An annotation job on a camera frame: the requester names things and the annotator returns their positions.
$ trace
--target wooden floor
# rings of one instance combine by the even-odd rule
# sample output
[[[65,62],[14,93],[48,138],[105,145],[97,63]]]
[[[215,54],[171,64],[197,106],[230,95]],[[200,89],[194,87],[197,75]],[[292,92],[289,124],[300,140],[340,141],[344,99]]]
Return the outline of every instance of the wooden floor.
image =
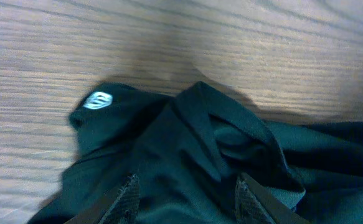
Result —
[[[0,224],[59,189],[67,115],[104,78],[198,80],[262,118],[363,121],[363,1],[0,0]]]

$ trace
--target white logo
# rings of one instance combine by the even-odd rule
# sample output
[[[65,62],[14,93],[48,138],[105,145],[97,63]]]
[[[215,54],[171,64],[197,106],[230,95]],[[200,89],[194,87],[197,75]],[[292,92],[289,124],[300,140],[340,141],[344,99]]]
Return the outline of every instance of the white logo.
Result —
[[[112,96],[104,92],[94,92],[84,103],[84,107],[97,110],[112,104]]]

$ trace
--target dark green fabric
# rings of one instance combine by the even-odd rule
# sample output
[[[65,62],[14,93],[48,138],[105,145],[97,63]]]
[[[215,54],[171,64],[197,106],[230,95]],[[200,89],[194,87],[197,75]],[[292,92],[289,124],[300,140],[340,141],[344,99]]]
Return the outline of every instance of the dark green fabric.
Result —
[[[84,108],[94,91],[112,104]],[[80,159],[29,223],[63,223],[137,174],[137,223],[235,224],[241,172],[311,223],[363,223],[363,123],[263,121],[202,82],[174,98],[104,83],[70,123]]]

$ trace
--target jacket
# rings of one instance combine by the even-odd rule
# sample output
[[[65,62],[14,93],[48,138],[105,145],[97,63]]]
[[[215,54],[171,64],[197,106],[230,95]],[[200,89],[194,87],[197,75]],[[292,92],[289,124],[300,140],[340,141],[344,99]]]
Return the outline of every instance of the jacket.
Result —
[[[198,82],[103,83],[70,114],[78,160],[33,223],[363,223],[363,122],[266,121]]]

